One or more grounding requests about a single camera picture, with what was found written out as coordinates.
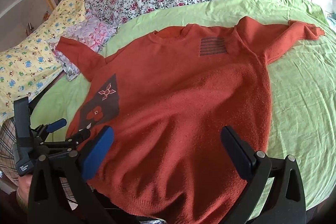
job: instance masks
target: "ribbed neckline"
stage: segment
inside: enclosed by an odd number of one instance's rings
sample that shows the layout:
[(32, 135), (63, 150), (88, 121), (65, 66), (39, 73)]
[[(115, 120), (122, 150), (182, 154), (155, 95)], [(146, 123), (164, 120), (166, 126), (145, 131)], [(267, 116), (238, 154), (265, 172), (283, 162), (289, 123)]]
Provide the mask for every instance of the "ribbed neckline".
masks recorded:
[(182, 30), (181, 33), (176, 36), (176, 37), (159, 37), (156, 35), (158, 31), (154, 31), (148, 34), (149, 39), (154, 42), (154, 43), (169, 43), (169, 42), (174, 42), (174, 41), (181, 41), (187, 37), (189, 34), (190, 30), (192, 29), (194, 24), (187, 24)]

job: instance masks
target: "yellow cartoon print fabric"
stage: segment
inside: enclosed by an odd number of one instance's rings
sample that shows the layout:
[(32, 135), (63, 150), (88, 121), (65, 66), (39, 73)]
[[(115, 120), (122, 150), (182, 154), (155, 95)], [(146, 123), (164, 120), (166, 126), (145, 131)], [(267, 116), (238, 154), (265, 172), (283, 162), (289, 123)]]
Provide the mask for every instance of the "yellow cartoon print fabric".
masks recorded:
[(85, 19), (82, 0), (62, 0), (49, 19), (19, 45), (0, 52), (0, 127), (14, 116), (13, 100), (33, 100), (62, 72), (47, 40)]

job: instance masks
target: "bolt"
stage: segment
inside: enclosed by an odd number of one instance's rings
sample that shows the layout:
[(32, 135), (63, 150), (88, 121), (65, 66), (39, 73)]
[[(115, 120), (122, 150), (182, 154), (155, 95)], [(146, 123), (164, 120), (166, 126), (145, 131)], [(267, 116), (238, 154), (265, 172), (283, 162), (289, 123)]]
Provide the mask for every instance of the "bolt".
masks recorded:
[(259, 158), (265, 158), (266, 154), (265, 154), (263, 151), (258, 151), (258, 152), (257, 152), (257, 156), (258, 156)]
[(72, 150), (70, 153), (69, 153), (69, 157), (71, 158), (74, 158), (78, 155), (78, 151), (77, 150)]
[(47, 158), (46, 155), (41, 155), (39, 156), (39, 161), (44, 161)]
[(293, 162), (295, 161), (295, 157), (293, 155), (288, 155), (288, 159)]

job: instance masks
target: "plaid pants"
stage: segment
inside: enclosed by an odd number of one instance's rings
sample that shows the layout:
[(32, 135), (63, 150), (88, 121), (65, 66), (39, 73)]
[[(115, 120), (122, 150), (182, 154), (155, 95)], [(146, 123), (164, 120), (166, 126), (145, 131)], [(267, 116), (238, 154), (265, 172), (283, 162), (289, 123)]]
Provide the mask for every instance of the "plaid pants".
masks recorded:
[[(6, 120), (0, 130), (0, 170), (17, 186), (18, 173), (15, 168), (12, 146), (16, 142), (14, 117)], [(76, 201), (65, 178), (61, 178), (65, 195)]]

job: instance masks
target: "wall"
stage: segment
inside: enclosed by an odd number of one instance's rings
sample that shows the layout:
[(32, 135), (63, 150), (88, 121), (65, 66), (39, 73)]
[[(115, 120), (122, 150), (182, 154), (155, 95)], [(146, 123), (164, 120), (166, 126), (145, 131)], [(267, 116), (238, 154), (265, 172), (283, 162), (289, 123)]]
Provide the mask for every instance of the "wall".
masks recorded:
[(25, 39), (28, 22), (37, 28), (46, 11), (46, 0), (0, 0), (0, 51)]

